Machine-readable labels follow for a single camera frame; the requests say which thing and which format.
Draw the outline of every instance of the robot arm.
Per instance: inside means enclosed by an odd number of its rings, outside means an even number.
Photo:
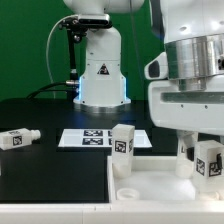
[[[107,13],[136,11],[144,0],[64,2],[75,13],[61,24],[70,33],[70,42],[79,43],[82,37],[87,39],[86,67],[79,77],[79,94],[73,100],[74,107],[93,113],[125,110],[131,101],[126,97],[126,79],[120,71],[121,36],[112,27]]]
[[[138,10],[144,0],[64,0],[64,3],[77,14],[100,15],[104,13],[129,13]]]

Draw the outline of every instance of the label sticker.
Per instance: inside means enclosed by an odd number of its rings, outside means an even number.
[[[22,145],[22,143],[23,143],[22,136],[13,137],[13,146]]]
[[[204,176],[205,175],[205,162],[200,159],[197,159],[196,170],[198,173],[200,173],[202,176]]]
[[[102,130],[84,130],[84,136],[88,136],[88,137],[103,136],[103,131]]]
[[[222,175],[222,170],[218,168],[217,163],[210,163],[209,164],[209,177],[219,176]]]
[[[115,152],[126,153],[126,142],[115,141]]]
[[[110,75],[107,66],[105,64],[103,64],[100,68],[100,70],[97,73],[98,75]]]
[[[84,138],[82,145],[103,145],[102,138]]]

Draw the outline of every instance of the black cable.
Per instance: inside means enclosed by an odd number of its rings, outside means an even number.
[[[50,88],[56,87],[56,86],[66,86],[66,82],[55,82],[55,83],[49,84],[47,86],[44,86],[44,87],[38,89],[37,91],[30,93],[26,98],[29,98],[29,99],[34,98],[37,94],[39,94],[43,90],[47,90],[47,89],[50,89]]]
[[[66,82],[54,82],[54,83],[51,83],[49,85],[46,85],[38,90],[44,90],[44,89],[50,89],[52,87],[55,87],[55,86],[66,86]]]
[[[65,90],[65,89],[46,89],[46,90],[37,90],[31,94],[29,94],[26,98],[27,99],[33,99],[35,98],[38,94],[44,93],[44,92],[70,92],[73,90]]]

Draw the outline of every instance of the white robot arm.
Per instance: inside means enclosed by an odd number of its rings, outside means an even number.
[[[127,108],[126,79],[120,72],[121,37],[111,27],[109,12],[128,13],[139,9],[144,0],[64,0],[74,12],[72,23],[86,26],[86,69],[80,77],[77,109],[112,113]]]
[[[196,132],[224,135],[224,1],[150,0],[150,5],[165,52],[145,67],[145,75],[168,78],[149,85],[151,118],[157,126],[181,130],[177,174],[192,170],[200,193],[223,190],[224,146],[197,142]],[[186,160],[188,146],[195,148],[194,164]]]
[[[129,13],[138,10],[144,0],[64,0],[64,3],[77,14]]]

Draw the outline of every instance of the warning label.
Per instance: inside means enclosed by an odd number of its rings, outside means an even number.
[[[100,70],[97,73],[98,75],[110,75],[107,66],[105,64],[103,64],[100,68]]]

